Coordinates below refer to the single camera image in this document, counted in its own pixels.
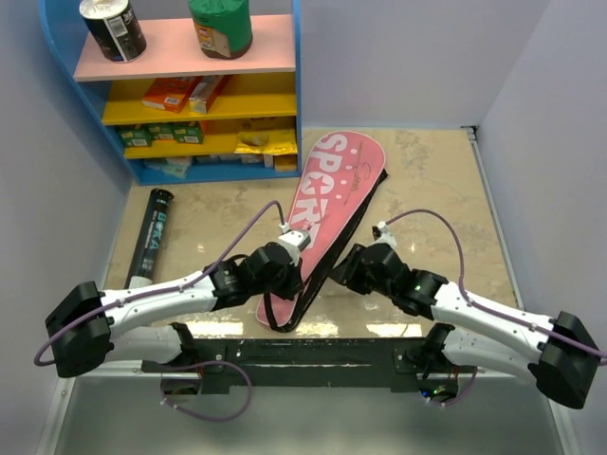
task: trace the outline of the green canister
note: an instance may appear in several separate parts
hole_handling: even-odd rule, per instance
[[[237,59],[253,42],[248,0],[189,0],[200,48],[209,57]]]

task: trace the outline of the black tube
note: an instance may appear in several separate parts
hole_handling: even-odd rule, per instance
[[[133,260],[129,267],[124,287],[132,289],[152,284],[160,242],[167,223],[167,213],[174,196],[159,188],[150,191],[148,207],[143,215],[141,230],[133,252]]]

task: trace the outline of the shelf unit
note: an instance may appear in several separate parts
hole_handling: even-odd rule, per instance
[[[207,58],[198,46],[192,19],[139,20],[147,49],[133,62],[105,60],[78,12],[78,2],[39,0],[46,42],[76,96],[107,137],[112,153],[141,185],[194,183],[299,176],[302,170],[299,0],[291,14],[252,16],[253,44],[241,58]],[[142,105],[154,78],[231,74],[206,115],[164,112]],[[192,165],[185,179],[143,166],[145,158],[233,153],[243,118],[293,117],[298,141],[298,169],[281,173],[263,165],[231,161]],[[202,144],[155,141],[152,147],[124,148],[119,125],[186,120],[205,121]]]

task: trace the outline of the black strap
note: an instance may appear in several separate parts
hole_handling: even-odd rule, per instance
[[[371,198],[375,194],[377,187],[386,178],[388,178],[388,173],[386,173],[385,170],[381,171],[381,174],[377,178],[374,187],[371,189],[371,191],[369,191],[369,194],[367,194],[367,196],[364,198],[362,204],[360,204],[359,208],[353,213],[348,223],[343,227],[340,235],[338,235],[338,238],[335,239],[335,242],[333,242],[333,244],[326,250],[322,258],[319,260],[319,263],[316,264],[314,270],[305,281],[308,286],[299,296],[297,296],[293,315],[285,325],[279,326],[276,323],[276,317],[274,316],[274,311],[272,310],[272,301],[270,295],[264,294],[264,308],[266,309],[267,323],[272,330],[284,334],[291,332],[299,325],[300,321],[304,317],[305,312],[312,304],[312,301],[314,301],[318,293],[321,291],[322,285],[329,277],[329,273],[331,270],[333,270],[333,267],[340,258],[341,253],[347,247],[348,242],[350,242],[354,232],[357,230],[357,227],[359,226],[364,213],[367,211]]]

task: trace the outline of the pink shelf board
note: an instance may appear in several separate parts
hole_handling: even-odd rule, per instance
[[[210,59],[200,50],[192,19],[139,21],[147,48],[136,60],[106,60],[88,35],[74,72],[77,82],[144,79],[203,74],[295,71],[293,18],[290,14],[252,16],[253,43],[235,60]]]

